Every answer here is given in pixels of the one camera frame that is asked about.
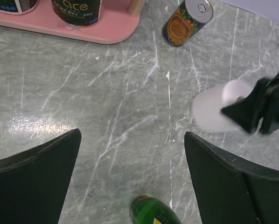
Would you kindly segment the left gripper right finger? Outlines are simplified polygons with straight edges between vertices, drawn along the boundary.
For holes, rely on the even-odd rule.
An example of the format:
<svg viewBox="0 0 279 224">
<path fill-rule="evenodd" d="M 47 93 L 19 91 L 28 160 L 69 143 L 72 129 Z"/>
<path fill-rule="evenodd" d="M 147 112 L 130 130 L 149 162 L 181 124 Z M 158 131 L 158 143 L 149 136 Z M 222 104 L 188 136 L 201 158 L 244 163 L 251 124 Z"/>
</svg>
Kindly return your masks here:
<svg viewBox="0 0 279 224">
<path fill-rule="evenodd" d="M 204 224 L 279 224 L 279 171 L 184 135 L 190 176 Z"/>
</svg>

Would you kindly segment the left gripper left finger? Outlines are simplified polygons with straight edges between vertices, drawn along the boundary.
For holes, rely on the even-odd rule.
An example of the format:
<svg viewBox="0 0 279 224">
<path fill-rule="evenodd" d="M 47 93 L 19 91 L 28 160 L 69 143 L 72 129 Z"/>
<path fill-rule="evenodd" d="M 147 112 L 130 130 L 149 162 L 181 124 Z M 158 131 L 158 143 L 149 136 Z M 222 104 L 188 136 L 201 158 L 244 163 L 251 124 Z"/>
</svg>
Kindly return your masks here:
<svg viewBox="0 0 279 224">
<path fill-rule="evenodd" d="M 0 160 L 0 224 L 56 224 L 77 160 L 80 130 Z"/>
</svg>

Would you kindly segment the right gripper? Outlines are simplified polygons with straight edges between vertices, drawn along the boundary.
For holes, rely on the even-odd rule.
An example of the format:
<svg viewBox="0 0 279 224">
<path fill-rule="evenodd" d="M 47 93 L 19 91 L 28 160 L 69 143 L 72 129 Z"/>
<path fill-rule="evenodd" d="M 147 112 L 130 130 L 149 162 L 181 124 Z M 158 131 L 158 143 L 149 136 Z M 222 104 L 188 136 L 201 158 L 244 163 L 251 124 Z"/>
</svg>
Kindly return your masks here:
<svg viewBox="0 0 279 224">
<path fill-rule="evenodd" d="M 253 134 L 263 118 L 259 132 L 272 134 L 279 129 L 279 72 L 269 81 L 257 81 L 252 92 L 239 101 L 221 109 L 223 115 Z"/>
</svg>

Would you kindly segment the white roll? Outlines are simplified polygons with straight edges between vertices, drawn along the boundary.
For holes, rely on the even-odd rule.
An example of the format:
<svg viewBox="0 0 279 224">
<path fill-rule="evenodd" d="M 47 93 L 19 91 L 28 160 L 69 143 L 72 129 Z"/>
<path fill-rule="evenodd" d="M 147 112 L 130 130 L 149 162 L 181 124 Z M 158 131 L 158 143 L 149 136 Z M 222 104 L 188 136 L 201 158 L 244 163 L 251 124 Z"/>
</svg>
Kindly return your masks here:
<svg viewBox="0 0 279 224">
<path fill-rule="evenodd" d="M 238 131 L 241 127 L 221 113 L 221 109 L 247 97 L 252 87 L 243 80 L 232 80 L 198 93 L 191 111 L 195 124 L 208 133 Z"/>
</svg>

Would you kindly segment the black label roll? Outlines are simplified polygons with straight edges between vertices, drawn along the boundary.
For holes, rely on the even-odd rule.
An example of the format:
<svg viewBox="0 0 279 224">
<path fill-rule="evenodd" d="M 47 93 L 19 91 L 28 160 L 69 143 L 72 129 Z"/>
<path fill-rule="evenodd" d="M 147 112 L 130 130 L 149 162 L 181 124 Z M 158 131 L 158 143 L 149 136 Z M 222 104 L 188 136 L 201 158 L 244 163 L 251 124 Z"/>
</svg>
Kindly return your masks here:
<svg viewBox="0 0 279 224">
<path fill-rule="evenodd" d="M 37 6 L 39 0 L 0 0 L 0 12 L 26 14 Z"/>
<path fill-rule="evenodd" d="M 102 0 L 52 0 L 53 11 L 64 22 L 88 27 L 99 22 Z"/>
</svg>

